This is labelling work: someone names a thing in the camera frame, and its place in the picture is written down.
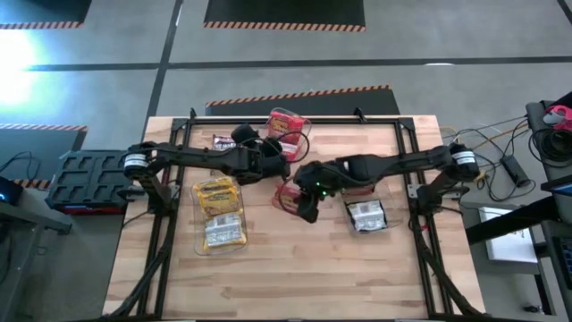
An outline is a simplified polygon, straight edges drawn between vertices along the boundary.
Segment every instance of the metal frame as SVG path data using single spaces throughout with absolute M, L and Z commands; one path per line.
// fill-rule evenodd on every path
M 342 116 L 342 117 L 322 117 L 322 116 L 309 116 L 308 119 L 312 122 L 312 124 L 385 124 L 393 126 L 396 135 L 396 141 L 398 145 L 398 151 L 400 154 L 407 153 L 405 140 L 403 132 L 406 131 L 409 136 L 412 152 L 419 151 L 419 146 L 416 138 L 416 130 L 413 119 L 410 117 L 372 117 L 372 118 L 365 118 L 361 113 L 357 113 L 356 116 Z M 241 124 L 241 123 L 249 123 L 254 125 L 265 124 L 267 121 L 266 116 L 231 116 L 231 117 L 206 117 L 206 118 L 197 118 L 195 111 L 191 110 L 191 117 L 188 118 L 175 118 L 172 121 L 172 130 L 171 130 L 171 137 L 169 142 L 174 144 L 177 140 L 177 133 L 179 130 L 184 129 L 184 137 L 183 137 L 183 144 L 184 146 L 188 146 L 190 142 L 190 131 L 193 125 L 209 125 L 209 124 Z M 166 184 L 170 177 L 170 167 L 164 171 L 162 183 Z M 177 173 L 177 184 L 182 187 L 182 180 L 184 175 L 184 167 L 178 168 Z M 419 171 L 416 173 L 417 180 L 420 184 L 425 184 L 426 179 L 423 172 Z M 407 191 L 407 187 L 409 184 L 412 184 L 411 175 L 404 174 L 404 188 Z M 421 233 L 416 233 L 415 230 L 417 229 L 420 232 L 421 224 L 419 222 L 419 215 L 415 211 L 416 200 L 412 199 L 407 193 L 408 198 L 408 205 L 409 205 L 409 213 L 410 213 L 410 224 L 412 229 L 414 230 L 413 236 L 416 240 L 416 254 L 417 254 L 417 262 L 419 265 L 419 272 L 421 275 L 421 282 L 425 296 L 425 306 L 427 310 L 428 318 L 430 319 L 439 319 L 443 321 L 518 321 L 514 319 L 502 319 L 502 318 L 491 318 L 488 316 L 463 316 L 463 315 L 456 315 L 453 313 L 452 304 L 451 304 L 451 297 L 448 295 L 448 292 L 442 281 L 438 281 L 440 293 L 443 302 L 443 309 L 444 313 L 438 313 L 435 309 L 435 303 L 433 298 L 433 290 L 430 281 L 429 270 L 427 268 L 427 260 L 421 255 L 422 250 L 420 249 L 419 243 L 423 243 L 425 245 L 425 240 Z M 179 201 L 176 201 L 175 210 L 178 210 Z M 172 237 L 174 236 L 174 231 L 176 227 L 176 219 L 177 214 L 172 214 L 170 218 L 169 225 L 167 228 L 167 234 L 164 240 L 164 246 L 166 245 L 166 251 L 159 250 L 159 253 L 156 254 L 159 232 L 161 228 L 162 218 L 160 216 L 156 216 L 153 229 L 151 232 L 151 238 L 149 243 L 149 249 L 147 253 L 147 263 L 146 263 L 146 271 L 141 280 L 138 282 L 135 290 L 131 293 L 137 296 L 137 301 L 139 305 L 137 307 L 136 315 L 129 315 L 131 309 L 124 308 L 121 312 L 121 315 L 115 316 L 106 316 L 101 317 L 99 321 L 142 321 L 142 320 L 162 320 L 163 315 L 163 306 L 164 306 L 164 296 L 166 291 L 166 285 L 168 282 L 168 272 L 169 272 L 169 264 L 171 259 L 171 252 L 172 252 Z M 429 235 L 429 239 L 431 241 L 431 252 L 434 256 L 434 261 L 442 268 L 443 260 L 441 249 L 439 246 L 439 239 L 437 236 L 437 231 L 435 227 L 435 223 L 433 220 L 433 214 L 427 214 L 426 216 L 426 226 L 427 232 Z M 149 284 L 151 278 L 153 277 L 154 273 L 157 269 L 161 267 L 161 275 L 159 276 L 158 282 L 158 291 L 156 296 L 156 305 L 154 308 L 153 314 L 147 314 L 147 300 L 148 300 L 148 291 L 149 291 Z

